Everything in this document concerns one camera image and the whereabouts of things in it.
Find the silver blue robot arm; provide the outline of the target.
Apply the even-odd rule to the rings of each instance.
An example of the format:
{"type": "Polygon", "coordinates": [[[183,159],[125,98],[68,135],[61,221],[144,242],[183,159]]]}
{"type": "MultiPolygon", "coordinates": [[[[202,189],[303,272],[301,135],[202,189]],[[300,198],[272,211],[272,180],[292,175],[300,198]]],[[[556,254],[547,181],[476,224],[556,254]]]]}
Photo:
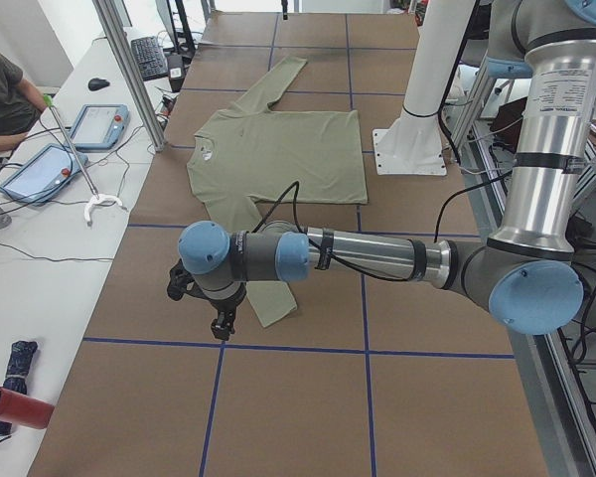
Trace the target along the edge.
{"type": "Polygon", "coordinates": [[[196,132],[187,169],[209,218],[187,227],[167,292],[208,301],[214,336],[248,301],[263,324],[291,313],[289,283],[339,264],[394,282],[427,281],[502,325],[545,335],[570,322],[584,291],[565,231],[596,101],[596,1],[496,1],[489,74],[530,81],[501,225],[481,245],[369,238],[273,222],[257,205],[368,199],[355,111],[278,111],[305,66],[288,57],[196,132]]]}

